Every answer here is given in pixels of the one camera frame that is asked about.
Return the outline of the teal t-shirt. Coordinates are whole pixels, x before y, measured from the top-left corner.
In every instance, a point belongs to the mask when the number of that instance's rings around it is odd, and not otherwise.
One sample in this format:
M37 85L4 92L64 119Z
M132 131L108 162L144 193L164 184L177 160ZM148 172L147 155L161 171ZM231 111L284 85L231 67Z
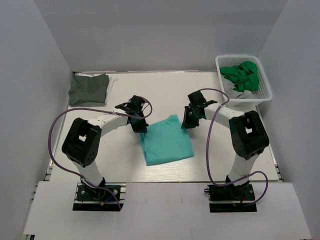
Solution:
M194 154L192 141L176 114L153 123L139 134L140 146L147 166L167 164Z

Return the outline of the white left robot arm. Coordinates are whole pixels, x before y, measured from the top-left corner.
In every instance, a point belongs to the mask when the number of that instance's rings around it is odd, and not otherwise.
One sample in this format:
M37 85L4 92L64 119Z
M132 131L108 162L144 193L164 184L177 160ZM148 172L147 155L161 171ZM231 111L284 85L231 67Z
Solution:
M103 114L92 119L76 118L62 144L62 152L76 166L85 186L95 189L105 186L105 178L100 174L95 159L101 138L117 128L130 125L134 133L146 133L144 119L145 100L122 103L115 107L119 114Z

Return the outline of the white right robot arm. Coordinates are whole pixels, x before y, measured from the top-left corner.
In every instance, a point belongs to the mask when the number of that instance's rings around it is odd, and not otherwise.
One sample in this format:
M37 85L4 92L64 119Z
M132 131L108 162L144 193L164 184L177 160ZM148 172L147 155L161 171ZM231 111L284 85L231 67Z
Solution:
M183 129L192 129L199 126L201 119L210 121L206 146L205 160L207 174L211 183L216 187L242 186L249 182L251 176L265 173L252 171L252 168L260 156L270 144L269 137L262 124L259 114L254 111L238 111L228 108L214 100L202 104L189 104L184 107ZM210 171L210 139L213 123L219 123L229 129L235 158L225 183L217 183L213 180Z

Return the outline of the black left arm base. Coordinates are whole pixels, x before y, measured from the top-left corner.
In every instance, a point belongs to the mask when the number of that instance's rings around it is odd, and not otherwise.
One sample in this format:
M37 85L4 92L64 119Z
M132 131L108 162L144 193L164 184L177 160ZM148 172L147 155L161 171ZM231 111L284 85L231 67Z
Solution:
M110 183L106 184L105 188L109 189L116 196L122 208L126 197L125 183ZM97 194L90 190L82 183L78 183L74 195L73 211L80 212L120 212L117 201L106 190L99 189Z

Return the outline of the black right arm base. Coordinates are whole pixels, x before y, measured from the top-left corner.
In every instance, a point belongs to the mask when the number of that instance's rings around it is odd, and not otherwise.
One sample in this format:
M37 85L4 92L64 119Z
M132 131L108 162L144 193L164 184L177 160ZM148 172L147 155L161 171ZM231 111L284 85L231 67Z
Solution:
M223 187L211 184L204 189L204 193L208 195L210 213L257 212L255 193L250 183Z

